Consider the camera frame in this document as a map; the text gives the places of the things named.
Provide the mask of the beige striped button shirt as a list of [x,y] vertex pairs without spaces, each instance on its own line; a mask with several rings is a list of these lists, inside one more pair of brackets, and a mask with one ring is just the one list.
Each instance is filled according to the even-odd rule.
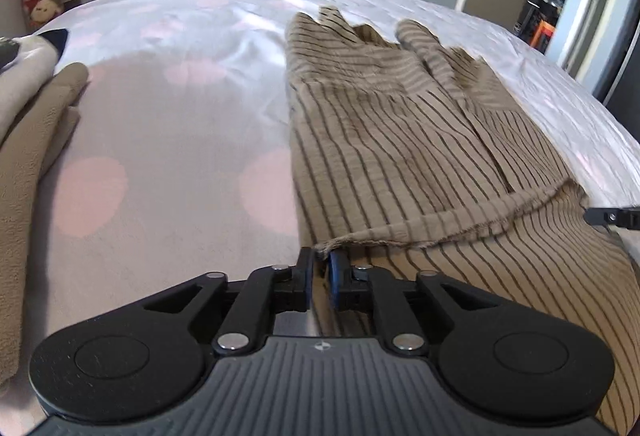
[[612,349],[599,418],[639,417],[639,282],[616,232],[490,66],[421,23],[388,42],[333,7],[286,31],[299,240],[398,277],[436,270]]

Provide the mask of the pink dotted bed sheet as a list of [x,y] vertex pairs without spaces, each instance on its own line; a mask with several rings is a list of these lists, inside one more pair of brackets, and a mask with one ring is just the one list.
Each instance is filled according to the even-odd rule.
[[[423,356],[332,307],[329,254],[362,263],[299,240],[286,79],[288,26],[324,7],[388,42],[413,20],[484,60],[586,209],[639,206],[638,142],[500,26],[420,0],[96,0],[42,31],[68,31],[52,78],[75,62],[89,77],[38,184],[3,434],[623,435],[599,418],[612,349],[583,326],[436,270],[394,274],[414,282]],[[228,284],[302,248],[309,309],[218,355]]]

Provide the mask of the cream sweater with navy trim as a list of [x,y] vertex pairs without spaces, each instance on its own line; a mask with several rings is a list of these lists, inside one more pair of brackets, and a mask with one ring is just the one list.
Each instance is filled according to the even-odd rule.
[[1,140],[42,85],[52,78],[68,40],[54,29],[1,40]]

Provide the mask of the tan fleece garment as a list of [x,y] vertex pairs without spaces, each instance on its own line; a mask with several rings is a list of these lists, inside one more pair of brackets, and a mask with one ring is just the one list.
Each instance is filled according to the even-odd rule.
[[23,304],[32,211],[40,178],[58,158],[79,121],[75,102],[88,68],[75,62],[43,85],[17,115],[1,146],[1,382],[20,363]]

